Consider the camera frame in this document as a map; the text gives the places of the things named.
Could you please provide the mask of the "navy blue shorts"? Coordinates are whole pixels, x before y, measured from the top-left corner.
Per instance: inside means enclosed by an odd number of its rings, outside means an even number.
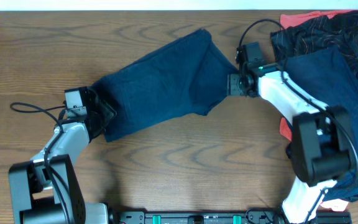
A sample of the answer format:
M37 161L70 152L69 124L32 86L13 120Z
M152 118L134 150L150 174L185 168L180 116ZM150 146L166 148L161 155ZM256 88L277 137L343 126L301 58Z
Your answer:
M227 96L227 77L237 68L199 29L106 75L93 89L115 110L107 142L194 113L206 116Z

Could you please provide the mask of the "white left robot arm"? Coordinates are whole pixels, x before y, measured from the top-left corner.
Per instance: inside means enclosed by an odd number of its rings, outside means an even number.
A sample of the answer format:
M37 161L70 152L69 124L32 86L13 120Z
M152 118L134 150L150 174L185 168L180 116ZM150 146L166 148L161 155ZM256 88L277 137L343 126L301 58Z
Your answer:
M8 173L14 223L115 223L105 203L87 203L74 165L116 111L89 86L65 90L51 140Z

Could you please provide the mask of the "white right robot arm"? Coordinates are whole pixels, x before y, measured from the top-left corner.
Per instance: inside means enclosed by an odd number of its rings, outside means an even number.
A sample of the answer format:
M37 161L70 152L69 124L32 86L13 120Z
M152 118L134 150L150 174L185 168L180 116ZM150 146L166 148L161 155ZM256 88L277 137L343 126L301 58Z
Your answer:
M276 212L246 213L248 223L350 223L349 215L317 213L326 194L351 170L358 156L349 113L328 106L298 86L278 64L243 68L227 77L229 96L259 97L290 123L290 160L296 175Z

